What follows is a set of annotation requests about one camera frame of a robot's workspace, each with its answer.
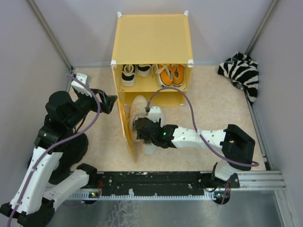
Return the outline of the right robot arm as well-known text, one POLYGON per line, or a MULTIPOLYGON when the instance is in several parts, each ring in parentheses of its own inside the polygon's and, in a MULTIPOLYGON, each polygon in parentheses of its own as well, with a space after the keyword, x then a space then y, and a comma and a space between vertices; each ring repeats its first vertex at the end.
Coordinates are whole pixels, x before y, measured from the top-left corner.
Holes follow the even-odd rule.
POLYGON ((161 148, 210 149, 221 160, 215 164, 212 183, 223 187, 238 171, 249 171, 259 166, 253 161, 255 140, 240 127, 229 124, 216 131, 191 130, 177 125, 160 125, 146 117, 135 121, 137 139, 161 148))

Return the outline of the white sneaker one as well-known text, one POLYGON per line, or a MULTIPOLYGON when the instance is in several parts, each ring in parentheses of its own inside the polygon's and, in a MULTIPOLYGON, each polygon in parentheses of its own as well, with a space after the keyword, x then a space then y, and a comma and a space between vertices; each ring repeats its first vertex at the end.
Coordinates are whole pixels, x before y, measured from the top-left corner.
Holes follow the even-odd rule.
MULTIPOLYGON (((165 125, 165 114, 164 114, 164 121, 160 122, 160 126, 163 127, 165 125)), ((146 155, 152 155, 157 150, 157 146, 153 145, 152 142, 143 142, 142 144, 142 151, 146 155)))
POLYGON ((135 129, 135 124, 138 118, 143 118, 146 116, 145 108, 147 104, 148 102, 146 98, 142 95, 138 95, 135 97, 130 107, 128 126, 131 135, 131 140, 135 143, 140 142, 140 140, 137 139, 137 131, 135 129))

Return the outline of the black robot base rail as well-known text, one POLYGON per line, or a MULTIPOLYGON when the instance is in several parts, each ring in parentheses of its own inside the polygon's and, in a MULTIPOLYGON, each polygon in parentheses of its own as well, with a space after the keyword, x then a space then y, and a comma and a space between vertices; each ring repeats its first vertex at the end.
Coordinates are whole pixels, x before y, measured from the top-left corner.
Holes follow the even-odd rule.
POLYGON ((69 200, 217 200, 225 190, 238 189, 233 174, 228 181, 210 172, 98 172, 97 180, 74 192, 69 200))

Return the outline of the black white sneaker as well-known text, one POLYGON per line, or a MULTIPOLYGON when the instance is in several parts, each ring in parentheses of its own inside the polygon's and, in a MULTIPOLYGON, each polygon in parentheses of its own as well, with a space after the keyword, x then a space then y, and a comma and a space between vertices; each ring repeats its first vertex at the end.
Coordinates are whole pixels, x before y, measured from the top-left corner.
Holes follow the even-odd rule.
POLYGON ((136 74, 140 77, 147 77, 151 73, 152 66, 150 64, 137 64, 136 74))
POLYGON ((121 84, 125 87, 132 87, 135 84, 135 70, 136 67, 133 64, 127 64, 122 67, 121 84))

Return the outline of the orange sneaker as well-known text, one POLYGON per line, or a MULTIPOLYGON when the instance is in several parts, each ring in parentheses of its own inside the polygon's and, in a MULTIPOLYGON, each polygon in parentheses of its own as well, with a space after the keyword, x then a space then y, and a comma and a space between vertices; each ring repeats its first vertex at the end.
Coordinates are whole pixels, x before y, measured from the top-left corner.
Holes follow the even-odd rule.
POLYGON ((169 64, 153 64, 152 73, 157 76, 158 83, 161 87, 169 87, 172 85, 172 75, 169 64))

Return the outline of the orange sneaker one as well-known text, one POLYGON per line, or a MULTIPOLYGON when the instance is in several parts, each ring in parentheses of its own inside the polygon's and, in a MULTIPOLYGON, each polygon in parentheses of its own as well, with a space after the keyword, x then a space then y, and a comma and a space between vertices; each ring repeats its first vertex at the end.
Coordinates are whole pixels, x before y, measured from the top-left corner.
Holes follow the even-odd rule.
POLYGON ((172 72, 172 84, 175 87, 180 87, 184 83, 184 70, 185 67, 181 64, 172 64, 171 72, 172 72))

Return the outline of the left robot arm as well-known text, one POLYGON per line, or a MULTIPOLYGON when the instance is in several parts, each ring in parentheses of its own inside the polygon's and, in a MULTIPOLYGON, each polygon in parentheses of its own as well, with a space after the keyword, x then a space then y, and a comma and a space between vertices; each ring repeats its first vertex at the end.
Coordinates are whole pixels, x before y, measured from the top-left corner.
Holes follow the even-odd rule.
POLYGON ((116 100, 117 96, 99 89, 87 95, 77 92, 76 101, 66 91, 53 93, 25 178, 15 197, 1 205, 1 213, 25 227, 45 227, 70 195, 82 187, 96 186, 97 169, 81 163, 88 138, 75 127, 89 112, 111 113, 116 100))

